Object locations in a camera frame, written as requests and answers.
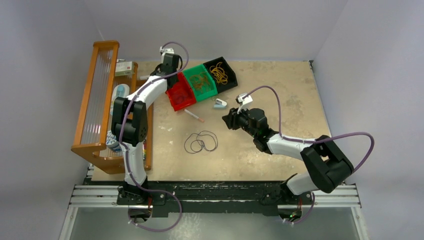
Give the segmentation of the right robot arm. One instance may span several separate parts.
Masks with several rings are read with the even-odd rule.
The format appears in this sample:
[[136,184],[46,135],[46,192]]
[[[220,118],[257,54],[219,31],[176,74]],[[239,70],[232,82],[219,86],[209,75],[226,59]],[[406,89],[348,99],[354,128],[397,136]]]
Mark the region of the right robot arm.
[[253,138],[255,147],[269,155],[283,155],[302,161],[305,173],[294,174],[281,184],[280,196],[288,204],[306,192],[331,193],[354,172],[354,166],[337,144],[327,135],[318,139],[280,136],[268,125],[265,112],[259,108],[231,108],[222,120],[230,130],[242,129]]

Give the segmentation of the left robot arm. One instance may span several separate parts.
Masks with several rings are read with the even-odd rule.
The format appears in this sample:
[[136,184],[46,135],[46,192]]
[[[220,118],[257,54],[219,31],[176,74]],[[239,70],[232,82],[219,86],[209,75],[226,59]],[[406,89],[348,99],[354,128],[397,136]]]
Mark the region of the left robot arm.
[[138,205],[146,203],[149,194],[158,194],[161,198],[168,195],[166,190],[148,189],[143,185],[147,174],[142,147],[149,130],[148,109],[161,94],[178,82],[177,74],[183,69],[181,62],[182,58],[178,54],[163,53],[161,63],[139,89],[126,97],[117,97],[114,101],[111,132],[123,152],[123,189],[130,192],[130,199]]

